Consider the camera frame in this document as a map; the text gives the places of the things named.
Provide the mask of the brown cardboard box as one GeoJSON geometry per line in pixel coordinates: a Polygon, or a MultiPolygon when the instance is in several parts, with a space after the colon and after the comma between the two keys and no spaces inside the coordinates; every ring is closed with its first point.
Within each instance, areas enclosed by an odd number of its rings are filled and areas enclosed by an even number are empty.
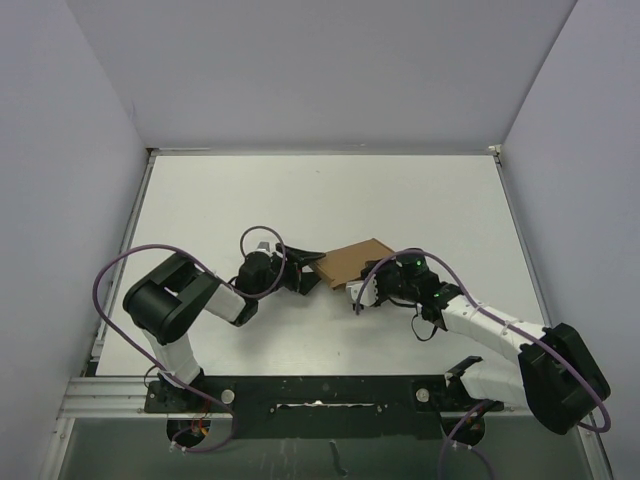
{"type": "Polygon", "coordinates": [[[329,288],[336,290],[359,279],[369,261],[379,261],[392,252],[391,248],[372,238],[329,251],[322,259],[313,262],[311,268],[329,288]]]}

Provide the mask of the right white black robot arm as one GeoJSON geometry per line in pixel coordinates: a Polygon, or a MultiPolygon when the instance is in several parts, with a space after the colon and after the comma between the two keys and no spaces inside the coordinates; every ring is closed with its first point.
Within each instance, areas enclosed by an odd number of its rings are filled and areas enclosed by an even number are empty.
{"type": "Polygon", "coordinates": [[[481,401],[528,409],[556,434],[584,427],[600,411],[606,432],[611,418],[604,405],[611,389],[580,334],[509,316],[476,300],[457,275],[444,281],[428,262],[432,254],[407,249],[367,262],[347,291],[356,311],[400,300],[435,329],[464,336],[500,355],[507,365],[492,367],[469,356],[444,375],[446,400],[464,409],[481,401]]]}

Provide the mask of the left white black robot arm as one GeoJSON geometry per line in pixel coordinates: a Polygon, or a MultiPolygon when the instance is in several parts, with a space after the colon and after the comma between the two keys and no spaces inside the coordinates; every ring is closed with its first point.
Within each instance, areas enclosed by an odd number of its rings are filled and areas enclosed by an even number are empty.
{"type": "Polygon", "coordinates": [[[203,398],[198,381],[204,372],[196,361],[188,331],[202,311],[234,327],[246,324],[258,310],[258,300],[281,289],[306,295],[320,282],[304,269],[325,257],[280,243],[271,251],[262,242],[244,256],[234,283],[226,285],[214,273],[199,269],[184,253],[175,253],[126,293],[123,308],[150,342],[170,385],[169,401],[182,411],[203,398]]]}

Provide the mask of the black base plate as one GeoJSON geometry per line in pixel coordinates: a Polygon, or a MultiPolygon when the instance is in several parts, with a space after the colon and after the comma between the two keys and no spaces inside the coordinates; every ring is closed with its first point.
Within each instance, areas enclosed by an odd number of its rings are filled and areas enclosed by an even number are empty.
{"type": "Polygon", "coordinates": [[[191,391],[150,382],[143,410],[168,415],[168,437],[194,447],[217,414],[236,440],[439,439],[446,415],[475,404],[441,375],[200,376],[191,391]]]}

